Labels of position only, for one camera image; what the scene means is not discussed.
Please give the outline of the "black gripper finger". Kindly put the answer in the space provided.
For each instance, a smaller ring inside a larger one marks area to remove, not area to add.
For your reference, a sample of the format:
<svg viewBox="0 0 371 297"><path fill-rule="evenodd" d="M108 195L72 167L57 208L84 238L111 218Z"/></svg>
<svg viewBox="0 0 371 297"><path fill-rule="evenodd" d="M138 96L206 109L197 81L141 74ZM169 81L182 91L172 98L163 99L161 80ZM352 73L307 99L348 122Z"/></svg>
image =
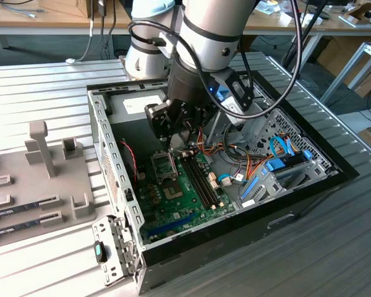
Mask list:
<svg viewBox="0 0 371 297"><path fill-rule="evenodd" d="M191 114L183 121L186 132L186 144L191 143L195 137L194 134L199 132L200 128L205 127L214 115L217 113L217 107L207 105L204 108L195 107Z"/></svg>
<svg viewBox="0 0 371 297"><path fill-rule="evenodd" d="M153 134L168 149L176 133L174 121L169 117L169 101L148 104L144 110Z"/></svg>

